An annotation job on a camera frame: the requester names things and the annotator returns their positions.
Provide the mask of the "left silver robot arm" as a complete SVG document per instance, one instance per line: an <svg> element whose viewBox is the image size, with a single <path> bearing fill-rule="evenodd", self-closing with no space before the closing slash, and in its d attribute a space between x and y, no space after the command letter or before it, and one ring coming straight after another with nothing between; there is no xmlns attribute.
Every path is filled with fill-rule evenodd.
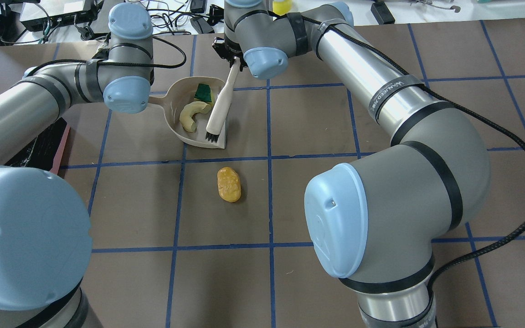
<svg viewBox="0 0 525 328"><path fill-rule="evenodd" d="M105 49L90 60L27 69L0 94L0 328L100 328L82 289L93 241L89 210L57 175L72 106L139 113L150 102L154 28L122 2L108 14Z"/></svg>

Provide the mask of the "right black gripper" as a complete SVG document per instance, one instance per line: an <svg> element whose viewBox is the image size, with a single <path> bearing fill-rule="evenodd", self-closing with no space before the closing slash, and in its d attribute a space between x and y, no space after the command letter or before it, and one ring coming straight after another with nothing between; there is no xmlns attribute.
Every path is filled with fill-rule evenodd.
<svg viewBox="0 0 525 328"><path fill-rule="evenodd" d="M212 48L221 59L227 60L229 67L232 67L236 60L239 62L239 71L242 72L247 66L240 45L229 40L227 37L215 37Z"/></svg>

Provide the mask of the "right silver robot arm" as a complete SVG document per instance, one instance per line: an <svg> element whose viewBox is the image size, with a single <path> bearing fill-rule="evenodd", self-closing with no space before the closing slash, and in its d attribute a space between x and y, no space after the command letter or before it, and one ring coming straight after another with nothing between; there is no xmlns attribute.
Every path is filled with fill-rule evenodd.
<svg viewBox="0 0 525 328"><path fill-rule="evenodd" d="M388 137L371 155L313 177L304 214L322 268L357 296L369 328L436 328L433 285L448 269L503 247L492 244L434 268L432 241L472 220L490 189L487 147L467 116L515 133L431 91L354 29L348 5L273 13L265 0L226 0L213 48L233 69L271 79L314 53Z"/></svg>

